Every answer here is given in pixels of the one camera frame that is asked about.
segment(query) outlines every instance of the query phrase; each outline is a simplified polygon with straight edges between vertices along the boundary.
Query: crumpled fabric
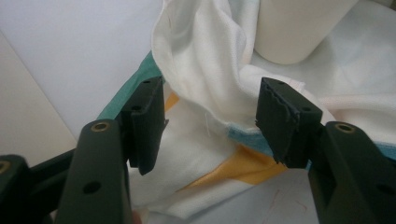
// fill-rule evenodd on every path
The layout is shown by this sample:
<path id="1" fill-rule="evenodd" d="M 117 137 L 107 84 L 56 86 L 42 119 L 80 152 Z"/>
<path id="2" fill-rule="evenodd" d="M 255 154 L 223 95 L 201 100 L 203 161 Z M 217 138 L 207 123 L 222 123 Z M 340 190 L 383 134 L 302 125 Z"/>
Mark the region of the crumpled fabric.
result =
<path id="1" fill-rule="evenodd" d="M 262 77 L 291 85 L 322 123 L 363 128 L 394 158 L 396 13 L 359 1 L 306 60 L 279 65 L 254 52 L 259 3 L 164 0 L 152 56 L 169 124 L 154 170 L 130 170 L 137 207 L 186 218 L 286 169 L 255 126 Z"/>

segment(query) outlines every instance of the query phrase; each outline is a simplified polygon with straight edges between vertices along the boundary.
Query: white cloth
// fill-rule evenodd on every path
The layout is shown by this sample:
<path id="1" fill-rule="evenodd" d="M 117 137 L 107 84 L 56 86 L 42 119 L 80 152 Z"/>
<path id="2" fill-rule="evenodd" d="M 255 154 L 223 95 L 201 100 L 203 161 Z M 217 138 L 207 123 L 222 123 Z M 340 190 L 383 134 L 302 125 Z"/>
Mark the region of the white cloth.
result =
<path id="1" fill-rule="evenodd" d="M 252 186 L 233 180 L 235 185 L 183 189 L 230 155 L 225 136 L 238 132 L 249 140 L 258 132 L 261 77 L 289 83 L 325 112 L 323 123 L 335 116 L 361 126 L 375 141 L 396 143 L 396 13 L 359 1 L 308 59 L 284 66 L 253 52 L 259 2 L 164 1 L 152 52 L 180 102 L 167 113 L 171 128 L 157 166 L 143 177 L 131 172 L 136 205 L 189 217 Z"/>

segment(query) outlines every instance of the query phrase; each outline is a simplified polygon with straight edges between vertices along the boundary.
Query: towel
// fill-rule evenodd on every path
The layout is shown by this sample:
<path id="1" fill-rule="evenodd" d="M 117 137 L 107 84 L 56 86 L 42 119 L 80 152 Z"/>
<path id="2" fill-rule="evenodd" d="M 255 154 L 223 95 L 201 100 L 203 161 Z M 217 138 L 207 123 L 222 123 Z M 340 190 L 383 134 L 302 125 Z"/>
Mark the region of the towel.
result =
<path id="1" fill-rule="evenodd" d="M 291 85 L 323 110 L 322 123 L 363 128 L 396 158 L 396 13 L 359 1 L 306 60 L 279 65 L 254 52 L 259 3 L 163 1 L 152 54 L 112 101 L 122 104 L 135 76 L 166 80 L 157 164 L 144 176 L 130 169 L 135 206 L 188 218 L 286 170 L 254 124 L 262 77 Z"/>

